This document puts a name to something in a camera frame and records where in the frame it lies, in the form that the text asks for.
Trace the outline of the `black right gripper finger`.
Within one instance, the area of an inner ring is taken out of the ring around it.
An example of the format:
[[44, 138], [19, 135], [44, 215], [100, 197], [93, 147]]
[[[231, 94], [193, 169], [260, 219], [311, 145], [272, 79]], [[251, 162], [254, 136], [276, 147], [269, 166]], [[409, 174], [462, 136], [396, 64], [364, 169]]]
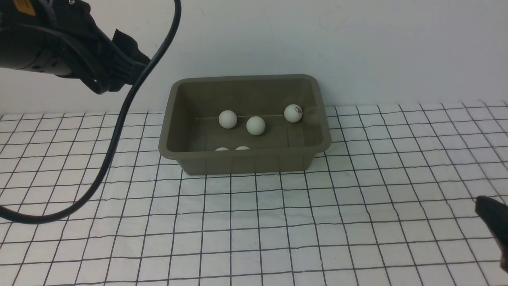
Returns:
[[500, 250], [500, 268], [508, 272], [508, 206], [493, 198], [478, 196], [475, 213], [488, 227]]

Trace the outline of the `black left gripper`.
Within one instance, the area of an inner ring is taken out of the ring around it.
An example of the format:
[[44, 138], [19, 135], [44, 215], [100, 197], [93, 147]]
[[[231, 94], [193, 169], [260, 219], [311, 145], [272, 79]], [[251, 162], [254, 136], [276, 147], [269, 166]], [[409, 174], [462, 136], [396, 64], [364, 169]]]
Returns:
[[96, 94], [133, 85], [150, 62], [131, 36], [116, 30], [109, 38], [96, 25], [88, 3], [53, 0], [52, 10], [52, 28], [61, 40], [62, 58], [71, 69], [69, 78], [80, 79]]

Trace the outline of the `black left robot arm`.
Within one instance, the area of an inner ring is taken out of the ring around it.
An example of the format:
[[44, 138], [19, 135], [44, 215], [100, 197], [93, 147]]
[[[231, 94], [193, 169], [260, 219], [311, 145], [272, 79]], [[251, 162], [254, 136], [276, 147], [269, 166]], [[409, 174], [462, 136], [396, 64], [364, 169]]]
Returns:
[[96, 94], [133, 85], [150, 62], [137, 42], [109, 38], [81, 0], [2, 0], [0, 66], [78, 79]]

